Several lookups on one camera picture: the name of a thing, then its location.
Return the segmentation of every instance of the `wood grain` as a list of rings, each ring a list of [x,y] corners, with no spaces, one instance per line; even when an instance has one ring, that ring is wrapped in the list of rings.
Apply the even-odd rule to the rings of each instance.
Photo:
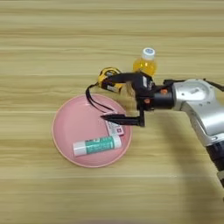
[[[127,154],[102,169],[65,160],[51,133],[61,104],[104,67],[131,70],[145,46],[157,82],[223,83],[223,23],[216,0],[0,1],[0,223],[223,223],[223,189],[186,115],[147,114]]]

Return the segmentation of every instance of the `pink plate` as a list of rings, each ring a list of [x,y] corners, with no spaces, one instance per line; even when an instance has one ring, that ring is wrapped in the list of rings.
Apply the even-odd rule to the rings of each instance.
[[[93,98],[115,109],[118,113],[125,114],[125,110],[112,99],[99,94],[93,94]],[[84,167],[102,167],[114,163],[123,156],[130,145],[131,126],[123,126],[124,135],[121,136],[121,148],[81,157],[74,156],[73,143],[109,135],[105,121],[100,118],[100,115],[102,112],[91,106],[85,95],[71,99],[59,109],[54,117],[52,136],[59,152],[66,159]]]

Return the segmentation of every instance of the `plastic bottle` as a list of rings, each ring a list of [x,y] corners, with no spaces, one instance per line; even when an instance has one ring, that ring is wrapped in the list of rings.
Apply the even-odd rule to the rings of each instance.
[[[157,70],[155,55],[156,52],[153,48],[144,48],[141,58],[138,58],[134,61],[133,72],[143,72],[145,74],[148,74],[149,76],[153,76]],[[131,87],[131,83],[128,82],[126,88],[130,96],[135,95],[135,92]]]

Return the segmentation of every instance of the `white glue stick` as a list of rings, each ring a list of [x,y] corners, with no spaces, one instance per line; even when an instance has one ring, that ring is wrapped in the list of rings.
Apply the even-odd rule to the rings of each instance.
[[[120,148],[122,141],[119,136],[105,136],[73,144],[75,157],[84,156],[100,151],[107,151]]]

